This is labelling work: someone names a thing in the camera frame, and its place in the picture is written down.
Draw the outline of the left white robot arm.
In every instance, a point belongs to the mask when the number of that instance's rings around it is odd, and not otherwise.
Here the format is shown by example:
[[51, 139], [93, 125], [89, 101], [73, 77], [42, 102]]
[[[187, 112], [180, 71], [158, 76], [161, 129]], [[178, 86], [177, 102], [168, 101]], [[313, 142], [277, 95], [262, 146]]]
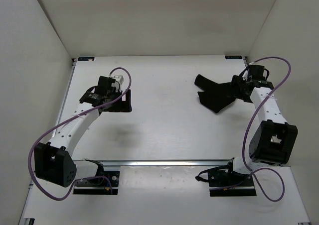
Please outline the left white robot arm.
[[37, 178], [64, 188], [77, 179], [88, 178], [92, 184], [99, 184], [104, 180], [101, 163], [89, 159], [74, 162], [72, 155], [89, 126], [109, 106], [91, 112], [86, 111], [120, 96], [123, 81], [123, 76], [100, 76], [98, 85], [88, 89], [79, 100], [74, 111], [75, 119], [63, 125], [46, 144], [39, 143], [35, 147], [34, 163]]

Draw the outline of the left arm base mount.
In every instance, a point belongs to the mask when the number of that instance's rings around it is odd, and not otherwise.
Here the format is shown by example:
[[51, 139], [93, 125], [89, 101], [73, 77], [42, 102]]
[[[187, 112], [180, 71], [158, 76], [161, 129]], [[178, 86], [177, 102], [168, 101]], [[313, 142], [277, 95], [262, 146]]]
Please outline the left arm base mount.
[[116, 196], [119, 190], [120, 168], [104, 167], [100, 172], [105, 178], [82, 180], [73, 187], [74, 195], [110, 195]]

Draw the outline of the black skirt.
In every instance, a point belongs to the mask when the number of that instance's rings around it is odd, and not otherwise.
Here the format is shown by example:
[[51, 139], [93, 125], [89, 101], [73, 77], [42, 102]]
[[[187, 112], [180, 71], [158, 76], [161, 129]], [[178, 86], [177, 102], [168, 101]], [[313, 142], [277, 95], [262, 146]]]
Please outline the black skirt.
[[[106, 97], [104, 103], [111, 102], [119, 97], [122, 92], [111, 93]], [[129, 89], [124, 96], [122, 96], [118, 101], [112, 103], [109, 106], [103, 108], [104, 112], [111, 113], [130, 113], [132, 111], [131, 105], [131, 90]]]
[[194, 84], [202, 92], [197, 92], [200, 103], [214, 113], [219, 113], [236, 99], [240, 92], [239, 86], [235, 82], [216, 83], [201, 74], [195, 78]]

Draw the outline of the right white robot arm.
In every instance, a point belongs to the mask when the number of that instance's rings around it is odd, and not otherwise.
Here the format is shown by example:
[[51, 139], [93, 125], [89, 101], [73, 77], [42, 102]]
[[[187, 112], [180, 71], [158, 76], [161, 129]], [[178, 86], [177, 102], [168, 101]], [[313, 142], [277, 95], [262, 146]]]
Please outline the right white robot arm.
[[236, 185], [241, 175], [264, 166], [279, 166], [288, 163], [298, 129], [283, 117], [267, 80], [269, 71], [261, 65], [249, 65], [238, 76], [233, 76], [231, 89], [235, 98], [252, 103], [257, 111], [259, 126], [248, 149], [242, 150], [242, 157], [232, 160], [232, 168], [223, 173], [228, 185]]

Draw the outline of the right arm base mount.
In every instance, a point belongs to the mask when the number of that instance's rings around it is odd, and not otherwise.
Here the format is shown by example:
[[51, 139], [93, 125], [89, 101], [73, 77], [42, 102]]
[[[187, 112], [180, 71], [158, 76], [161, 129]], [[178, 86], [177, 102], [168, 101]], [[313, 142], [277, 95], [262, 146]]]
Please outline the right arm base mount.
[[210, 197], [257, 196], [253, 179], [248, 175], [234, 173], [228, 165], [203, 170], [195, 179], [208, 183]]

